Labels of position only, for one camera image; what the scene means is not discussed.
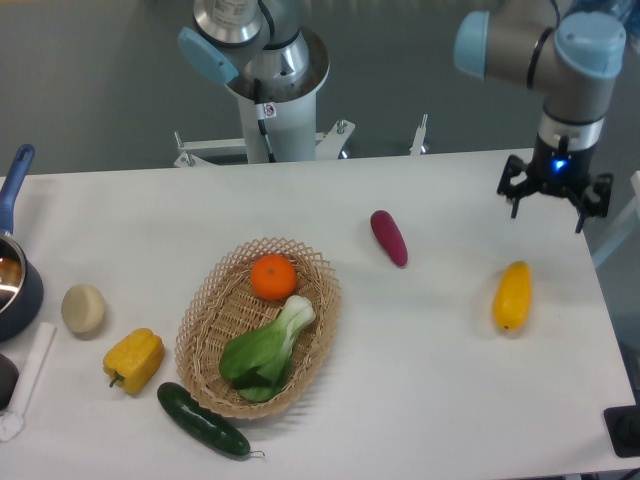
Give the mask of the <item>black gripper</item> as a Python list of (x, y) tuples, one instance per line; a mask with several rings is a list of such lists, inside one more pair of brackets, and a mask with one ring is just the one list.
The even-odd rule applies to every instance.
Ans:
[(590, 175), (595, 147), (572, 150), (568, 142), (569, 137), (562, 136), (559, 143), (550, 145), (538, 135), (531, 162), (508, 156), (496, 193), (511, 205), (512, 219), (517, 217), (520, 201), (534, 193), (570, 199), (578, 213), (576, 234), (587, 219), (607, 217), (614, 176)]

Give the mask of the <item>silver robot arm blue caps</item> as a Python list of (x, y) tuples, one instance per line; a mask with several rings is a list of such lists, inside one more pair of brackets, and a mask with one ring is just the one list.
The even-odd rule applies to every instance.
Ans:
[[(569, 200), (581, 219), (607, 215), (613, 178), (593, 175), (590, 162), (625, 44), (617, 19), (568, 1), (508, 1), (464, 18), (454, 42), (458, 70), (544, 96), (532, 158), (508, 158), (500, 195), (518, 204), (542, 193)], [(316, 137), (316, 94), (330, 62), (292, 2), (198, 1), (178, 45), (197, 72), (236, 97), (250, 162), (319, 158), (327, 142)]]

